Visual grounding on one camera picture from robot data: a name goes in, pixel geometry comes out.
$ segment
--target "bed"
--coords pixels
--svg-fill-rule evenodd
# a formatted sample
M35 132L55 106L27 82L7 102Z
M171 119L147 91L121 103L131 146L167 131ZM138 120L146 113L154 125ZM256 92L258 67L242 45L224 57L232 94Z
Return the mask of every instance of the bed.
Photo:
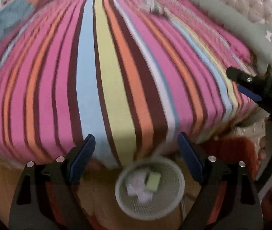
M224 1L272 27L272 0ZM0 158L48 163L92 134L115 168L174 152L182 131L204 142L257 109L225 75L272 70L252 55L188 0L13 0L0 11Z

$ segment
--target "metal bolt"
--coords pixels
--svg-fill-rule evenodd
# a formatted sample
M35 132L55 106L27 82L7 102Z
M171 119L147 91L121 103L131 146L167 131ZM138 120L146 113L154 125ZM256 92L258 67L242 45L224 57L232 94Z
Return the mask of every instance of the metal bolt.
M214 156L209 156L209 161L210 161L210 162L214 163L214 162L216 162L216 160L217 160L216 157L214 157Z
M243 162L243 161L239 161L238 165L241 166L242 168L246 166L245 162Z
M56 162L58 163L62 163L64 161L64 157L63 156L59 156L56 158Z
M30 162L28 162L27 164L26 164L26 166L28 167L28 168L31 168L31 167L33 167L34 166L34 162L33 161L30 161Z

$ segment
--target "striped fabric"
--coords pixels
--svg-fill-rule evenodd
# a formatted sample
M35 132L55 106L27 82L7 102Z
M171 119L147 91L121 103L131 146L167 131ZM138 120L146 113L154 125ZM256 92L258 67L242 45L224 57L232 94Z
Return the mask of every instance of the striped fabric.
M156 3L169 16L140 7ZM176 0L53 0L0 60L0 156L47 163L87 134L106 167L204 141L254 108L226 78L251 72Z

